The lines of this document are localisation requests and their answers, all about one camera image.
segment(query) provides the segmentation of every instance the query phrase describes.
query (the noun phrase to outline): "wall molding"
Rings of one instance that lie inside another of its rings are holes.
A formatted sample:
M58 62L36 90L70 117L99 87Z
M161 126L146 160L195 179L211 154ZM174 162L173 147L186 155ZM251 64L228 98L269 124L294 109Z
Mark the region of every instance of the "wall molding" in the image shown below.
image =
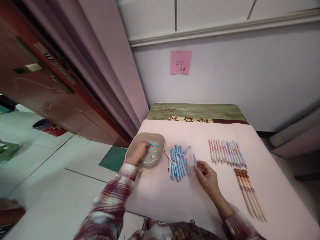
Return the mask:
M131 48L150 46L166 42L176 42L181 40L213 37L219 35L226 35L232 33L241 33L248 31L255 31L260 29L275 28L281 26L296 25L302 23L310 23L320 21L320 9L312 9L306 11L295 12L280 17L273 17L259 20L246 20L227 25L219 25L204 29L193 29L190 31L174 32L171 34L132 39L129 40Z

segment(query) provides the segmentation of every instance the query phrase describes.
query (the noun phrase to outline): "bundle of pencils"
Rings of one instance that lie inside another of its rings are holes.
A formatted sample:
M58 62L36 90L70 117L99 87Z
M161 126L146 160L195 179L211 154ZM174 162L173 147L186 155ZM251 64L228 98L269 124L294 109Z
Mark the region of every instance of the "bundle of pencils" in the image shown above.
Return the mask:
M173 149L170 150L169 155L164 151L168 157L168 172L170 172L170 180L181 181L185 176L190 176L189 161L185 154L191 147L187 147L186 150L182 151L181 146L175 145Z
M258 195L252 186L252 182L249 178L248 171L236 168L234 169L234 171L236 172L240 189L242 191L250 215L253 218L253 215L255 215L259 221L267 221L266 215L263 211Z
M208 142L212 162L216 165L217 163L226 163L231 167L247 168L246 160L237 142L222 141L219 139L209 139Z

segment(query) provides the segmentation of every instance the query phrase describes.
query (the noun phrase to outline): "green table top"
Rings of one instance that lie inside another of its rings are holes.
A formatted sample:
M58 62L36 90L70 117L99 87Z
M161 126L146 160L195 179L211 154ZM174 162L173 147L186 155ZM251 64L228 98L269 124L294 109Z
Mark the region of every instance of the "green table top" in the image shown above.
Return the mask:
M155 103L147 116L149 120L168 120L170 116L244 120L234 104Z

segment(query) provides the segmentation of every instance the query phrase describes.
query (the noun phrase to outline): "patterned fabric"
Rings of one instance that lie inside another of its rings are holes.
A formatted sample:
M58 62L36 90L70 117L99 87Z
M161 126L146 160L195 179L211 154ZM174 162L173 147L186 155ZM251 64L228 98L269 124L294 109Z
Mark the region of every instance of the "patterned fabric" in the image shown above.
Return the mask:
M203 123L224 123L224 124L231 124L231 123L241 123L241 124L249 124L244 120L230 120L230 119L214 119L214 118L199 118L199 117L177 117L177 116L170 116L168 118L169 121L180 121L180 122L203 122Z
M125 204L132 193L138 169L131 164L123 164L118 174L94 200L91 211L83 220L74 239L116 240L123 227ZM228 217L223 229L229 239L264 239L254 229L241 212ZM166 239L219 239L191 223L166 224L152 219L145 221L141 230L129 240Z

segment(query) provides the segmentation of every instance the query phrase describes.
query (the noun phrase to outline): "door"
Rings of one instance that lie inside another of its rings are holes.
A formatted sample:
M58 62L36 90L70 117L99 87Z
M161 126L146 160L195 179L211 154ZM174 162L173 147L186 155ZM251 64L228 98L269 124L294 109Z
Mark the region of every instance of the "door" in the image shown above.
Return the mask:
M8 5L0 7L0 93L88 140L128 147L128 137L86 89Z

